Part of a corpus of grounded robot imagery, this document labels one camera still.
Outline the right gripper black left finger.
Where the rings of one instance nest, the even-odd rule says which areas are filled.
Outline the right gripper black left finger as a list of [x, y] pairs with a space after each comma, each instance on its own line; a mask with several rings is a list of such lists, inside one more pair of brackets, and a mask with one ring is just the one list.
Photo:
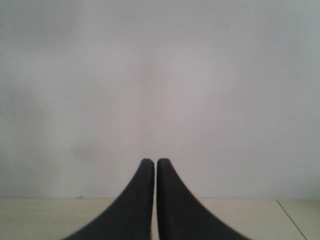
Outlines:
[[67, 240], [150, 240], [155, 189], [155, 164], [142, 159], [134, 176], [98, 217]]

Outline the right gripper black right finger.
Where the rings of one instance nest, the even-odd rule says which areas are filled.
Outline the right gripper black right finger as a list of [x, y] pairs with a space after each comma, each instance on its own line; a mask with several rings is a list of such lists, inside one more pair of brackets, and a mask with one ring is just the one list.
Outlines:
[[247, 240], [189, 191], [168, 158], [157, 161], [156, 211], [161, 240]]

